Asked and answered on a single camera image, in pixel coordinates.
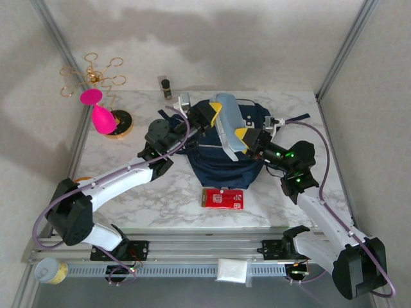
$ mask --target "white marble surface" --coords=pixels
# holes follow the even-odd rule
[[[191,103],[208,99],[215,91],[189,92]],[[254,92],[230,91],[237,98],[253,99],[268,108],[276,117],[295,117],[308,112],[306,120],[324,132],[313,93],[310,92]],[[123,140],[108,139],[91,129],[85,144],[77,177],[98,176],[128,162],[144,148],[144,135],[148,125],[158,119],[157,111],[170,101],[165,101],[159,91],[117,92],[115,108],[129,111],[134,118],[132,131]],[[317,164],[313,176],[321,183],[326,166],[326,154],[320,138],[311,130],[297,125],[282,128],[275,142],[289,148],[299,140],[315,145]],[[135,187],[110,200],[98,210],[100,219],[115,223],[120,228],[200,228],[200,227],[292,227],[315,226],[312,219],[284,196],[278,178],[271,177],[265,169],[248,190],[244,191],[244,210],[212,210],[200,206],[202,186],[183,155],[174,155],[174,165],[161,178]],[[329,179],[324,190],[326,198],[345,215],[345,203],[340,180],[331,163]]]

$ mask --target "metal frame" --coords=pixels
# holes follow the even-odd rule
[[[349,52],[352,50],[356,39],[362,31],[365,23],[370,17],[371,13],[375,9],[379,0],[365,0],[363,6],[351,27],[347,37],[340,48],[340,51],[333,62],[330,70],[328,71],[326,78],[322,82],[319,91],[316,94],[317,101],[320,103],[326,92],[331,87],[331,84],[337,77],[339,70],[345,62]],[[37,12],[39,18],[44,24],[46,31],[49,33],[52,41],[55,43],[64,61],[80,71],[74,57],[72,56],[60,30],[58,29],[56,22],[54,21],[47,5],[43,0],[30,0],[30,3]],[[324,122],[324,126],[329,137],[326,122],[320,109],[320,113]],[[77,140],[73,144],[72,156],[70,159],[69,169],[67,171],[68,176],[73,177],[76,173],[82,150],[87,139],[87,133],[89,131],[91,118],[91,108],[85,107],[80,119],[80,125],[77,131]],[[341,177],[340,166],[337,164],[338,175],[342,182],[345,197],[348,201],[351,210],[351,197],[347,194],[346,186]],[[201,263],[201,264],[215,264],[221,257],[227,258],[241,258],[252,259],[254,262],[263,262],[262,256],[256,252],[256,248],[261,245],[263,239],[280,239],[283,236],[285,228],[236,228],[236,229],[201,229],[201,230],[188,230],[188,229],[164,229],[164,230],[140,230],[130,229],[125,233],[131,239],[144,239],[149,240],[150,253],[148,255],[147,264],[187,264],[187,263]],[[51,228],[48,228],[46,236],[41,239],[43,243],[52,244],[61,239],[56,236],[51,236]],[[29,263],[24,272],[21,284],[17,291],[12,308],[19,307],[31,307],[35,294],[37,292],[38,282],[34,279],[33,271],[36,263],[45,257],[58,257],[69,261],[73,264],[83,264],[84,266],[90,265],[89,260],[90,247],[87,245],[67,247],[62,245],[54,251],[44,251],[33,249],[30,253]],[[293,260],[283,261],[283,263],[291,263]],[[100,264],[110,264],[110,262],[100,262]]]
[[[342,43],[340,50],[337,53],[337,56],[334,59],[333,64],[331,65],[324,81],[322,82],[319,91],[315,95],[317,101],[321,103],[324,96],[327,94],[327,91],[333,84],[335,78],[341,70],[345,60],[347,59],[349,53],[355,45],[358,37],[360,36],[365,24],[376,8],[380,0],[365,0],[351,29],[348,31],[347,37]]]

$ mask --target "white wall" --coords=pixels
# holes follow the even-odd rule
[[[380,1],[322,103],[358,224],[411,307],[411,1]]]
[[[119,90],[280,91],[318,89],[362,2],[46,1],[80,64],[125,59]]]
[[[0,306],[7,308],[34,220],[66,175],[82,104],[60,96],[63,64],[30,2],[3,1],[0,14]]]

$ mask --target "navy blue backpack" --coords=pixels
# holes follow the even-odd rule
[[[241,115],[246,128],[263,128],[265,116],[270,112],[248,99],[237,99]],[[203,100],[197,104],[207,104],[209,100]],[[171,125],[176,127],[182,119],[179,115],[168,117],[162,110],[159,112]],[[229,189],[247,189],[257,178],[264,166],[262,160],[248,158],[242,152],[237,152],[237,162],[233,162],[224,152],[216,128],[206,131],[205,136],[198,138],[192,144],[188,144],[184,150],[177,152],[185,154],[193,168],[193,171],[203,187]]]

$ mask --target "red packet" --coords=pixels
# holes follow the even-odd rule
[[[243,191],[239,189],[203,189],[201,206],[207,209],[242,210]]]

